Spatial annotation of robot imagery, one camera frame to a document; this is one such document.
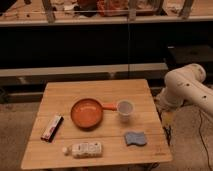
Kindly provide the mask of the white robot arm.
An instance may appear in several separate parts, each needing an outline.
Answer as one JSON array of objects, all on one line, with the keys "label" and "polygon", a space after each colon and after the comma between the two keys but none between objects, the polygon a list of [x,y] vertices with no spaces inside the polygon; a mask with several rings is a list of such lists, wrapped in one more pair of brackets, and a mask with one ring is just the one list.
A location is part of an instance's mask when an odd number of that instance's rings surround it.
[{"label": "white robot arm", "polygon": [[157,95],[159,107],[171,110],[188,100],[213,119],[213,89],[203,84],[205,79],[206,71],[196,63],[169,71],[164,77],[165,87]]}]

